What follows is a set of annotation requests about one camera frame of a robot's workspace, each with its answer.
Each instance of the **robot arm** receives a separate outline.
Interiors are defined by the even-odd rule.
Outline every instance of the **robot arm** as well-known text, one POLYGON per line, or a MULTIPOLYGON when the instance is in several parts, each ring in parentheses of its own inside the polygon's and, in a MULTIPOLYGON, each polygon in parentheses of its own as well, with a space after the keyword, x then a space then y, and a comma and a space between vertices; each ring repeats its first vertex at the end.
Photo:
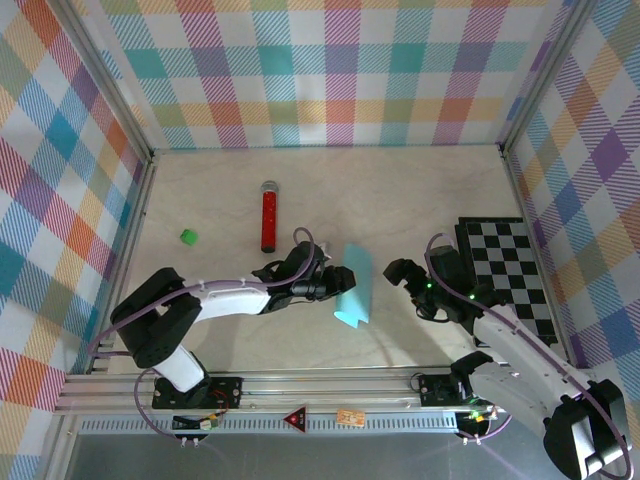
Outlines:
MULTIPOLYGON (((185 404, 196 406, 206 394, 209 376, 181 344, 194 323, 233 314, 271 313, 286 308, 296 297, 323 301, 355 286, 351 270, 325 266, 324 252, 317 245, 309 268, 294 282, 283 284, 309 258, 310 247, 309 242, 301 242, 284 261, 252 272, 255 281, 245 285, 216 286, 180 295, 120 328, 118 333, 139 368, 153 368, 171 382, 185 404)), ((116 307, 111 322, 117 325, 132 313, 183 289, 183 282, 173 268, 158 270, 116 307)))
POLYGON ((404 288, 420 318, 434 320, 436 312, 444 310, 448 320, 459 323, 477 343, 491 347, 508 362, 500 365, 482 351, 454 362, 452 390, 461 392, 461 401, 476 397, 504 408, 543 439, 549 458, 562 473, 582 480, 622 456, 623 451, 603 417, 581 390, 567 381, 570 376, 596 399, 631 448, 624 399, 616 385, 609 380, 592 382, 559 358, 504 305, 495 290, 475 284, 453 247, 438 247, 429 255, 433 270, 450 289, 513 325, 507 327, 491 311, 452 295, 411 260, 399 259, 387 267, 384 275, 393 285, 406 281, 404 288), (540 352, 567 373, 560 374, 540 352))

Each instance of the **green cube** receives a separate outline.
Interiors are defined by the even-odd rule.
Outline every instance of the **green cube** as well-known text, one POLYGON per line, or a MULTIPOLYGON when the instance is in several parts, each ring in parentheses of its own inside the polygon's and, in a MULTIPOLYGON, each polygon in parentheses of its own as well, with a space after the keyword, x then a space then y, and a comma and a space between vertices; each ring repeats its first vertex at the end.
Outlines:
POLYGON ((184 232, 182 232, 182 235, 180 235, 180 240, 187 245, 194 245, 198 241, 198 234, 186 228, 184 232))

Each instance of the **red triangle sign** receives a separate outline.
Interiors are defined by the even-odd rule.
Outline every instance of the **red triangle sign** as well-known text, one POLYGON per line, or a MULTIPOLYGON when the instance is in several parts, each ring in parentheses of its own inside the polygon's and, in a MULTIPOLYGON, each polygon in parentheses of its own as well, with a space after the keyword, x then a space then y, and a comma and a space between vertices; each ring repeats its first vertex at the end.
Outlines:
POLYGON ((292 427, 297 428, 302 433, 307 433, 307 406, 305 405, 295 412, 291 412, 284 417, 284 421, 292 427))

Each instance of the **floor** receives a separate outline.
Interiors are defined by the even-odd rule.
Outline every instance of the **floor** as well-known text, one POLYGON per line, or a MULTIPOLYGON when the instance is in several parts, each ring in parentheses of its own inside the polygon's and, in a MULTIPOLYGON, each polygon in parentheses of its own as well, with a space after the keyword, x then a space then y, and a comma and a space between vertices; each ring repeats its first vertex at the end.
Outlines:
MULTIPOLYGON (((270 315, 201 322, 184 340, 211 370, 448 365, 473 344, 454 324, 419 320, 402 288, 382 276, 389 262, 423 263, 429 238, 454 234, 459 216, 518 216, 493 146, 261 149, 172 154, 159 168, 130 271, 130 290, 158 268, 189 283, 234 279, 284 258, 304 225, 329 242, 335 264, 345 243, 374 257, 371 321, 353 329, 333 316, 334 301, 270 315), (263 181, 280 186, 278 248, 260 251, 263 181), (194 229, 194 246, 181 243, 194 229)), ((110 371, 135 371, 114 358, 110 371)))

